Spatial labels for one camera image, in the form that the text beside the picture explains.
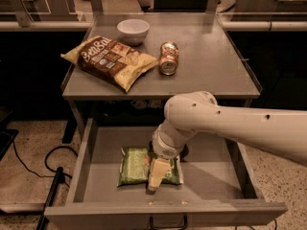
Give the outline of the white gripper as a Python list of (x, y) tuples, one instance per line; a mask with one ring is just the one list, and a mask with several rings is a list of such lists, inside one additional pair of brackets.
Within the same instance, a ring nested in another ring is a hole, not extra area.
[(171, 169), (170, 161), (182, 152), (183, 148), (173, 148), (162, 141), (158, 131), (153, 133), (153, 152), (160, 158), (155, 158), (150, 167), (148, 189), (152, 192), (156, 191), (165, 174)]

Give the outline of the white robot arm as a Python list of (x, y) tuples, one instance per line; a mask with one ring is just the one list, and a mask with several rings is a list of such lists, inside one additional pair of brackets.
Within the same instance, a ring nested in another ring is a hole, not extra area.
[(207, 132), (307, 165), (307, 112), (221, 106), (206, 91), (175, 95), (164, 106), (165, 120), (153, 133), (157, 157), (148, 189), (156, 191), (169, 160), (199, 132)]

